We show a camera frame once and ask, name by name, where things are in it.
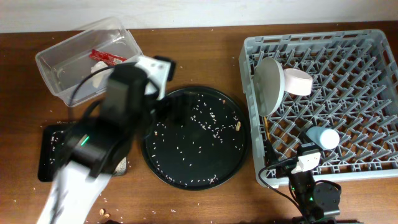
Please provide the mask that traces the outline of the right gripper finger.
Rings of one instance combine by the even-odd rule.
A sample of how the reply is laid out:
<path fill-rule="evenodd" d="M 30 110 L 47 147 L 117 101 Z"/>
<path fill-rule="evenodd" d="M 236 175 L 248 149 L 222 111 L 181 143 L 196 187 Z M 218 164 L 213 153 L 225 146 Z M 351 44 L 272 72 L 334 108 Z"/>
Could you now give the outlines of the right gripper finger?
<path fill-rule="evenodd" d="M 274 164 L 278 161 L 275 150 L 272 147 L 272 143 L 268 139 L 264 143 L 264 150 L 266 153 L 265 160 L 267 164 Z"/>
<path fill-rule="evenodd" d="M 302 144 L 313 143 L 306 131 L 300 132 L 298 138 Z"/>

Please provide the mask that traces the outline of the grey plate with rice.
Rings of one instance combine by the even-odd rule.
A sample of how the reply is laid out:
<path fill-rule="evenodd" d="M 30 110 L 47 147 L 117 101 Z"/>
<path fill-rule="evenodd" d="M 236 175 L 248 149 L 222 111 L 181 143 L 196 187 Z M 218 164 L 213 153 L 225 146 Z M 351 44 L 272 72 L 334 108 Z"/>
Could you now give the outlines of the grey plate with rice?
<path fill-rule="evenodd" d="M 271 57 L 262 59 L 255 69 L 253 84 L 259 115 L 271 115 L 280 106 L 285 90 L 281 64 Z"/>

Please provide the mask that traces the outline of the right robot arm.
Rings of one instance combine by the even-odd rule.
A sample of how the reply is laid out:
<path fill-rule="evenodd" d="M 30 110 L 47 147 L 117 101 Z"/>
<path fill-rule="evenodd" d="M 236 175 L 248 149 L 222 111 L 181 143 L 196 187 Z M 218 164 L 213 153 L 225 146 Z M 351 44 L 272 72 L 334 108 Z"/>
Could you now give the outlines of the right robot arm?
<path fill-rule="evenodd" d="M 299 145 L 294 157 L 278 160 L 270 140 L 265 141 L 266 166 L 258 172 L 259 180 L 268 188 L 290 200 L 301 213 L 293 223 L 336 223 L 340 214 L 341 186 L 329 180 L 315 180 L 312 170 L 318 167 L 322 148 L 307 134 L 300 134 Z M 289 179 L 290 196 L 278 191 L 262 177 L 266 170 L 276 171 L 276 176 Z"/>

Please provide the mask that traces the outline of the wooden chopstick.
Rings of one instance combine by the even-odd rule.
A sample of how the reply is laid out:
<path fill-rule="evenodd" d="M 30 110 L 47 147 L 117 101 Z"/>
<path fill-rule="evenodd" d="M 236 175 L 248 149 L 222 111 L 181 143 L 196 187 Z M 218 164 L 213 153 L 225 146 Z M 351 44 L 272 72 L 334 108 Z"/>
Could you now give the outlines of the wooden chopstick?
<path fill-rule="evenodd" d="M 269 134 L 269 126 L 268 126 L 268 122 L 267 122 L 267 117 L 264 116 L 263 120 L 264 120 L 264 129 L 265 129 L 265 132 L 266 132 L 266 138 L 267 138 L 267 140 L 270 140 L 271 137 L 270 137 L 270 134 Z"/>

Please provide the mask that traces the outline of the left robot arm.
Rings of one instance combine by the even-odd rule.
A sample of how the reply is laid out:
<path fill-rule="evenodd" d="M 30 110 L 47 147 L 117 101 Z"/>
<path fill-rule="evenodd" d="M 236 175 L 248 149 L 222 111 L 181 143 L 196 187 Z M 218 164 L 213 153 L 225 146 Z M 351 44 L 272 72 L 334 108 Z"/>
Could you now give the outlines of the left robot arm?
<path fill-rule="evenodd" d="M 56 151 L 57 170 L 38 223 L 83 223 L 129 154 L 135 133 L 162 116 L 181 120 L 184 100 L 165 95 L 175 66 L 166 58 L 143 57 L 110 67 L 105 98 L 86 109 Z"/>

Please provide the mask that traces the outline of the red snack wrapper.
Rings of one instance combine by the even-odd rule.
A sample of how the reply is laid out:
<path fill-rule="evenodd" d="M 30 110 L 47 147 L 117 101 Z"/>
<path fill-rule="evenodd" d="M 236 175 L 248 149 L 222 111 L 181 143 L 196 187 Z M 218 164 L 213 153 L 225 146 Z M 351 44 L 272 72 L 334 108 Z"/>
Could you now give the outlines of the red snack wrapper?
<path fill-rule="evenodd" d="M 96 60 L 96 61 L 102 61 L 105 64 L 111 66 L 111 65 L 117 65 L 120 64 L 124 61 L 126 61 L 126 58 L 120 57 L 114 54 L 110 54 L 107 52 L 101 52 L 98 50 L 93 49 L 91 53 L 89 54 L 89 58 Z"/>

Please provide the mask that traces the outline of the light blue cup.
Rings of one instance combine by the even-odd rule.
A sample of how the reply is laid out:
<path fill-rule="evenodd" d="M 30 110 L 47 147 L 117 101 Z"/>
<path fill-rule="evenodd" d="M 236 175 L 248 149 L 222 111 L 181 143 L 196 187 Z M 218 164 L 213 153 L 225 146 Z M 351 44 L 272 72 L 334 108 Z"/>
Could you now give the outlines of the light blue cup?
<path fill-rule="evenodd" d="M 306 135 L 323 150 L 334 149 L 340 143 L 339 134 L 330 128 L 311 127 L 307 130 Z"/>

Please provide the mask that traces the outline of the white tissue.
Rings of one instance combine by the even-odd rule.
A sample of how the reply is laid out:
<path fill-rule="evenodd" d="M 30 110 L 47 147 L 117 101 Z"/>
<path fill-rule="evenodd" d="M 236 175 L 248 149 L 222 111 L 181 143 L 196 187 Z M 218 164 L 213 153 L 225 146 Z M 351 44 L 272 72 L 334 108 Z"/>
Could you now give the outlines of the white tissue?
<path fill-rule="evenodd" d="M 96 63 L 91 67 L 91 73 L 95 73 L 102 68 L 106 68 L 108 65 L 103 61 Z M 100 89 L 105 86 L 106 79 L 109 77 L 109 71 L 105 70 L 94 75 L 91 80 L 94 88 Z"/>

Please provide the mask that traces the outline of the clear plastic bin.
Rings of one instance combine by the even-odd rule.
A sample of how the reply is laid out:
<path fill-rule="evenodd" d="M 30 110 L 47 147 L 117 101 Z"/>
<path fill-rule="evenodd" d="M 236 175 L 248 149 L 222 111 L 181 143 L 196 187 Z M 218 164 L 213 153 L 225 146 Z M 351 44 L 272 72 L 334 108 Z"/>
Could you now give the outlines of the clear plastic bin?
<path fill-rule="evenodd" d="M 35 56 L 40 74 L 50 90 L 66 105 L 78 84 L 91 73 L 97 63 L 89 58 L 92 50 L 111 53 L 128 62 L 142 55 L 142 50 L 116 17 L 92 22 L 80 28 L 81 32 Z"/>

